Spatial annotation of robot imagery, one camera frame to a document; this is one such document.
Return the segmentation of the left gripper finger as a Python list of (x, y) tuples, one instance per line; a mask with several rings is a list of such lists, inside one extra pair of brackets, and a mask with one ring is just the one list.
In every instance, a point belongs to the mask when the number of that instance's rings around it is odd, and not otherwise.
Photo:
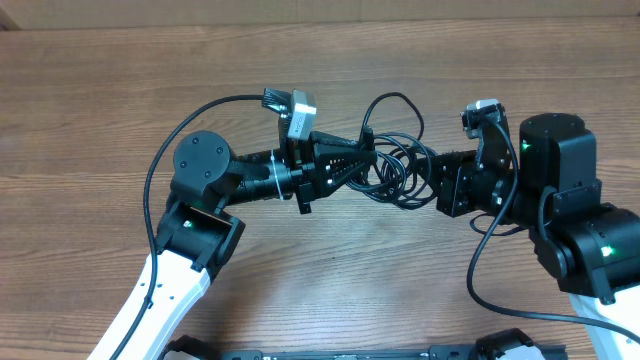
[(375, 151), (348, 147), (315, 147), (315, 184), (318, 194), (331, 195), (368, 170), (376, 160)]
[(339, 146), (347, 148), (357, 148), (359, 142), (357, 140), (350, 140), (339, 136), (331, 135), (320, 131), (312, 131), (310, 133), (310, 141), (314, 144), (323, 144), (330, 146)]

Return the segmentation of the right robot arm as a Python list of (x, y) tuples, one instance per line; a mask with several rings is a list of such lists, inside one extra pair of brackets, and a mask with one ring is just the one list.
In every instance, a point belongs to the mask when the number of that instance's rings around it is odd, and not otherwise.
[(481, 210), (495, 225), (528, 232), (538, 262), (568, 294), (573, 315), (510, 309), (479, 296), (474, 253), (466, 275), (472, 299), (507, 316), (581, 324), (601, 359), (639, 356), (639, 217), (601, 200), (597, 141), (572, 114), (544, 113), (524, 120), (519, 142), (506, 118), (468, 110), (463, 125), (475, 150), (419, 160), (437, 209), (457, 217)]

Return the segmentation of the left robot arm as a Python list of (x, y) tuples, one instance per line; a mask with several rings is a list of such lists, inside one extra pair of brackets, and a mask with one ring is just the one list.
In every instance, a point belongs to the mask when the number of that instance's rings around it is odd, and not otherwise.
[(376, 160), (373, 134), (358, 140), (317, 131), (281, 138), (270, 151), (238, 156), (218, 134), (197, 131), (174, 153), (175, 173), (152, 250), (135, 288), (91, 353), (93, 359), (157, 359), (194, 304), (231, 258), (245, 224), (228, 206), (313, 201), (362, 175)]

